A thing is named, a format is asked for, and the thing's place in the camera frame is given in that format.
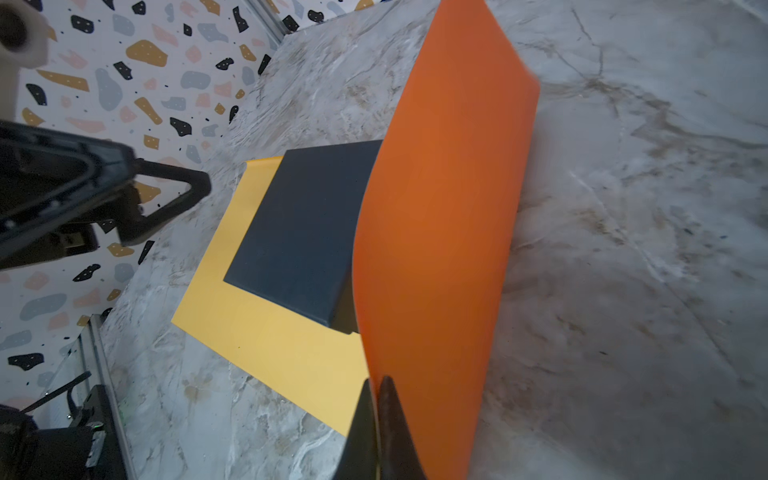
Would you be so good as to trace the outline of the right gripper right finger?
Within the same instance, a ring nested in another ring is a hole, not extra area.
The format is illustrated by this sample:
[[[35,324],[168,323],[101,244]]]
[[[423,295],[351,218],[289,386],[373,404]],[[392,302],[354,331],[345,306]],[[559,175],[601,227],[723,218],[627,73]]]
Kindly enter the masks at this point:
[[[395,382],[390,376],[382,378],[377,397],[377,414],[380,478],[426,480]]]

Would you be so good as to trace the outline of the dark blue gift box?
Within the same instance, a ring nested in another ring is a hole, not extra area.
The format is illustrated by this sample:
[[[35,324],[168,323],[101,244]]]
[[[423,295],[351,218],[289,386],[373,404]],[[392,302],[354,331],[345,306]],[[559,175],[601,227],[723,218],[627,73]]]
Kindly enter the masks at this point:
[[[330,329],[357,329],[351,266],[378,140],[286,152],[224,277]]]

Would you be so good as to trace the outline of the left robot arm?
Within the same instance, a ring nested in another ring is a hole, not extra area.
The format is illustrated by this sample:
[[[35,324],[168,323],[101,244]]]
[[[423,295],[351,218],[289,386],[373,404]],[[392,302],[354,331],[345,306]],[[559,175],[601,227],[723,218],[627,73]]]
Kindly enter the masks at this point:
[[[94,226],[140,244],[211,191],[208,174],[150,162],[120,143],[4,121],[1,124],[1,267],[91,253]],[[4,479],[125,479],[107,388],[82,404],[89,371],[22,409],[1,408]]]

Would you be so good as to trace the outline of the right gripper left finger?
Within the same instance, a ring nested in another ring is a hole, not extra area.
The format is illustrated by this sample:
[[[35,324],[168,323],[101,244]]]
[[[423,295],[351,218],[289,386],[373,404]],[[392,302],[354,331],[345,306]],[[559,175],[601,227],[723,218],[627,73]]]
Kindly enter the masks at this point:
[[[370,381],[363,383],[333,480],[377,480],[379,448],[376,407]]]

